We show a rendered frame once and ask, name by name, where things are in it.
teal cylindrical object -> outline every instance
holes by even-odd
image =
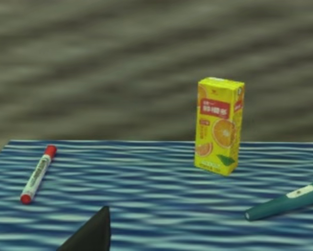
[[[245,212],[248,221],[255,221],[313,204],[313,183],[277,197]]]

striped tablecloth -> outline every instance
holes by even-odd
[[[19,195],[45,146],[33,204]],[[228,177],[193,166],[193,142],[10,141],[0,152],[0,251],[56,250],[102,206],[111,251],[313,251],[313,207],[247,222],[245,209],[313,181],[313,143],[242,143]]]

red marker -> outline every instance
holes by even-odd
[[[48,145],[44,155],[39,160],[36,169],[32,173],[30,179],[26,183],[26,186],[20,195],[21,203],[23,204],[31,203],[38,190],[41,180],[45,175],[47,168],[49,164],[52,162],[55,154],[56,147],[54,145]]]

gray background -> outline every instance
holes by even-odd
[[[0,149],[193,140],[207,76],[246,83],[243,141],[313,141],[313,0],[0,0]]]

yellow juice carton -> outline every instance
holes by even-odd
[[[208,77],[198,83],[194,165],[229,175],[238,165],[245,84]]]

